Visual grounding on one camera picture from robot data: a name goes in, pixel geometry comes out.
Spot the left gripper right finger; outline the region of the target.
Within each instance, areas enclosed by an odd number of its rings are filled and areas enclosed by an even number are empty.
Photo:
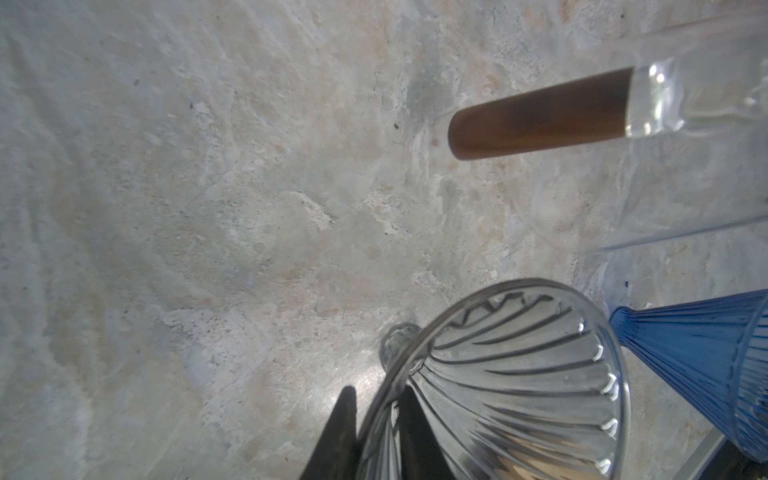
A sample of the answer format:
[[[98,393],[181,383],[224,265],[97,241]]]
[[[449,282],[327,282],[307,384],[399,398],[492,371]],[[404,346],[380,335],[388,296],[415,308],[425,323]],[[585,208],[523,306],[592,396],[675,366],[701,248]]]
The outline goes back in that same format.
[[[402,478],[454,479],[412,387],[398,399]]]

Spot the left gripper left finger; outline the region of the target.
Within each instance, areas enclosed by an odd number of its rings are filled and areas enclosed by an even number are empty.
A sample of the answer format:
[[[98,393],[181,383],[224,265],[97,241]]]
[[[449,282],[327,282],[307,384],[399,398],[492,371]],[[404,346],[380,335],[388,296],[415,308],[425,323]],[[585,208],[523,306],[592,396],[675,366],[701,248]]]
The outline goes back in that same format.
[[[301,480],[352,479],[358,462],[357,395],[345,386],[300,476]]]

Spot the grey glass dripper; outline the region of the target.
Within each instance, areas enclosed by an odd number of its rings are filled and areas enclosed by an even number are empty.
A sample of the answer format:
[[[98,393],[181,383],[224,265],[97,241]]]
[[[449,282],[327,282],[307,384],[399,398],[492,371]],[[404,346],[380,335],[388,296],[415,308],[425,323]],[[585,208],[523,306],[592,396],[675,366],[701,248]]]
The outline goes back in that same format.
[[[617,479],[630,395],[603,312],[545,279],[497,283],[381,338],[384,381],[358,479],[403,479],[398,399],[413,388],[454,479]]]

